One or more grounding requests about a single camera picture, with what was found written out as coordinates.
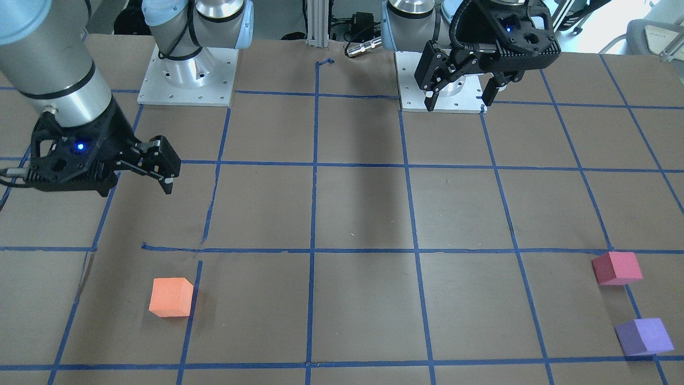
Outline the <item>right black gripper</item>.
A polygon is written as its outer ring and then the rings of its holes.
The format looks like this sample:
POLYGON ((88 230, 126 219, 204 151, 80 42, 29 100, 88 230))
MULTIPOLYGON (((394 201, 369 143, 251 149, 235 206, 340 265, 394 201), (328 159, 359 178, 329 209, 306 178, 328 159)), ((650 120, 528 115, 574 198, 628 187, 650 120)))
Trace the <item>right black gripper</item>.
POLYGON ((140 142, 134 136, 115 98, 95 120, 75 127, 44 110, 31 135, 29 185, 41 191, 92 190, 107 197, 118 181, 114 172, 127 169, 154 178, 170 195, 180 168, 166 137, 140 142))

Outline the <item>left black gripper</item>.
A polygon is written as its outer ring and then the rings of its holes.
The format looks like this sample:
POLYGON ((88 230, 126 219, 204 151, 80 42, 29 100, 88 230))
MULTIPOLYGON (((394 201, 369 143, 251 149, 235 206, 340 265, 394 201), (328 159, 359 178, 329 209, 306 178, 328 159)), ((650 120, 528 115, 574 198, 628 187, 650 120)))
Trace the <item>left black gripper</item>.
POLYGON ((489 107, 508 83, 522 80, 527 70, 547 68, 561 53, 542 1, 463 1, 452 15, 451 51, 427 41, 414 78, 432 112, 450 83, 492 73, 481 96, 489 107))

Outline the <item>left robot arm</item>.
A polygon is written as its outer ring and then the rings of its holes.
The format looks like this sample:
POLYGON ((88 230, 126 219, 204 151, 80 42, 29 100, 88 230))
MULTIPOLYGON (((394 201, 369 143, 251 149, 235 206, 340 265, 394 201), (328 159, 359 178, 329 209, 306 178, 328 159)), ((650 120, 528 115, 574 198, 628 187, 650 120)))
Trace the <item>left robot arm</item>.
POLYGON ((484 114, 499 91, 561 55, 541 1, 387 1, 401 108, 484 114))

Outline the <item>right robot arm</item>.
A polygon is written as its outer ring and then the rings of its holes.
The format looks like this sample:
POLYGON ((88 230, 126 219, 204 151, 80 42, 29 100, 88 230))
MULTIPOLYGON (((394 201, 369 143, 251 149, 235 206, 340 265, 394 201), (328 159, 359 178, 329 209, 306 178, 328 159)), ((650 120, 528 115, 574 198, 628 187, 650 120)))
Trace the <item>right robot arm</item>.
MULTIPOLYGON (((253 3, 143 1, 142 12, 156 49, 138 102, 228 106, 253 3)), ((2 169, 2 185, 107 197, 129 170, 170 194, 181 159, 166 137, 135 136, 81 36, 91 14, 88 1, 2 1, 2 73, 39 113, 28 166, 2 169)))

